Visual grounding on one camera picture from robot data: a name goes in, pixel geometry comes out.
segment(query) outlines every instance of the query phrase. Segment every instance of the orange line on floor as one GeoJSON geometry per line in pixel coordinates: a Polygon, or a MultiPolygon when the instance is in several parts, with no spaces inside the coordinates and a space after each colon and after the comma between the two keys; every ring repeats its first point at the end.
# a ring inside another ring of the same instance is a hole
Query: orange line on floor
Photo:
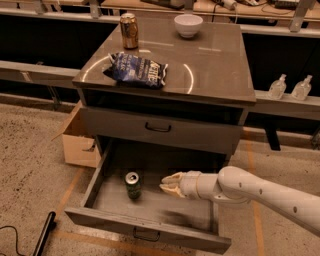
{"type": "Polygon", "coordinates": [[[58,219],[61,212],[64,210],[64,207],[66,205],[66,203],[68,202],[69,200],[69,197],[74,189],[74,187],[77,185],[82,173],[84,172],[85,168],[84,167],[81,167],[78,169],[77,173],[75,174],[75,176],[73,177],[73,180],[72,182],[70,183],[67,191],[64,193],[58,207],[57,207],[57,210],[56,210],[56,217],[55,219],[58,219]]]}
{"type": "MultiPolygon", "coordinates": [[[[252,147],[250,142],[249,131],[244,131],[245,139],[246,139],[246,148],[248,154],[248,171],[252,174],[256,174],[256,168],[254,165],[252,147]]],[[[254,216],[254,224],[256,228],[256,238],[257,238],[257,246],[258,246],[258,256],[264,256],[264,240],[263,240],[263,232],[262,232],[262,223],[261,223],[261,214],[260,214],[260,206],[257,202],[252,202],[253,207],[253,216],[254,216]]]]}
{"type": "Polygon", "coordinates": [[[139,246],[135,244],[128,244],[120,241],[109,240],[100,237],[87,236],[82,234],[64,232],[64,231],[53,231],[52,235],[62,239],[69,239],[82,243],[95,244],[99,246],[108,247],[110,249],[124,250],[133,253],[138,253],[139,255],[146,256],[183,256],[182,254],[177,254],[174,252],[160,251],[157,249],[147,248],[144,246],[139,246]]]}

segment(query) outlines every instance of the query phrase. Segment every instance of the closed drawer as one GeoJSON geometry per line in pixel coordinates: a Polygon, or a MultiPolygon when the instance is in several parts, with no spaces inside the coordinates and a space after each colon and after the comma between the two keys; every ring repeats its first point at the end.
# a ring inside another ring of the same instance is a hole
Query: closed drawer
{"type": "Polygon", "coordinates": [[[133,141],[231,155],[240,140],[241,127],[161,117],[113,109],[83,108],[87,131],[133,141]]]}
{"type": "Polygon", "coordinates": [[[175,198],[159,188],[161,179],[172,174],[171,168],[205,167],[206,152],[180,149],[181,154],[179,149],[148,143],[113,144],[104,152],[81,207],[65,210],[75,224],[221,254],[229,248],[231,240],[218,236],[216,205],[175,198]],[[124,176],[129,169],[124,167],[128,166],[140,177],[137,200],[127,196],[124,176]]]}

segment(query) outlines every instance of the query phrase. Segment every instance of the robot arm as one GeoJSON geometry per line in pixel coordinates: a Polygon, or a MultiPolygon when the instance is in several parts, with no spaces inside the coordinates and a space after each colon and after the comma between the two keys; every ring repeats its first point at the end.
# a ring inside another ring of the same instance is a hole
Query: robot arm
{"type": "Polygon", "coordinates": [[[162,179],[161,189],[173,196],[241,204],[255,200],[320,237],[320,197],[263,180],[237,167],[219,174],[190,171],[162,179]]]}

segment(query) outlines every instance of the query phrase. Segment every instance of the white bowl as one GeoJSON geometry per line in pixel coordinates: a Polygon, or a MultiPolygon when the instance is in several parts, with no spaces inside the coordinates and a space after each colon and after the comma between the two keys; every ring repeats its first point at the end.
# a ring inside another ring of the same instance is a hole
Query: white bowl
{"type": "Polygon", "coordinates": [[[191,38],[198,33],[203,23],[200,16],[193,14],[181,14],[174,18],[174,24],[178,33],[185,38],[191,38]]]}

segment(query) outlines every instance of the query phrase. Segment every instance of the floor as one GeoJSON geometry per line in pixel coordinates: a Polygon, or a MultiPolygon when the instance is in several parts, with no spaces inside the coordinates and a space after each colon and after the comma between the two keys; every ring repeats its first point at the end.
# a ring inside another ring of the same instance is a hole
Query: floor
{"type": "MultiPolygon", "coordinates": [[[[61,138],[52,140],[71,110],[0,95],[0,227],[17,228],[20,254],[33,254],[54,211],[57,226],[42,255],[217,255],[75,225],[64,209],[80,205],[94,169],[66,164],[61,138]]],[[[320,196],[320,151],[311,148],[310,136],[280,133],[279,140],[281,151],[272,151],[261,130],[246,128],[229,164],[320,196]]],[[[219,207],[219,235],[232,239],[226,256],[312,256],[320,251],[318,237],[256,202],[219,207]]],[[[13,229],[0,230],[0,255],[17,255],[15,243],[13,229]]]]}

